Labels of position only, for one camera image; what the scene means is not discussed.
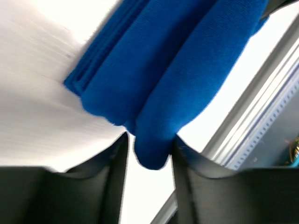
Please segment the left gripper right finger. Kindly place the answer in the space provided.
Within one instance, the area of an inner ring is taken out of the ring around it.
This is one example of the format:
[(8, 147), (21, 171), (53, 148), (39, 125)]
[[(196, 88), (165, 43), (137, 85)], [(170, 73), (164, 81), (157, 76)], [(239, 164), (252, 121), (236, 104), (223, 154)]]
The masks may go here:
[(299, 171), (272, 167), (231, 170), (179, 137), (172, 164), (180, 224), (296, 224)]

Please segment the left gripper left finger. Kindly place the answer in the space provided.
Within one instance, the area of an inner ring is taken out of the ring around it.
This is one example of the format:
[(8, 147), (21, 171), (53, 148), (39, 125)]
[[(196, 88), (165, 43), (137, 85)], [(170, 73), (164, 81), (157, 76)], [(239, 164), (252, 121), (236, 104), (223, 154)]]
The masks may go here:
[(1, 167), (3, 224), (116, 224), (128, 155), (128, 134), (64, 173), (44, 167)]

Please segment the blue towel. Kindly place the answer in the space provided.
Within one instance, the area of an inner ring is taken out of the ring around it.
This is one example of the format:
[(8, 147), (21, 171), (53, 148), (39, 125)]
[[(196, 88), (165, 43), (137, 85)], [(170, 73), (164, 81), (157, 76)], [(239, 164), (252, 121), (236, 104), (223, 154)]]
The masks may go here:
[(133, 134), (140, 164), (158, 170), (265, 23), (267, 3), (124, 0), (64, 85), (87, 112)]

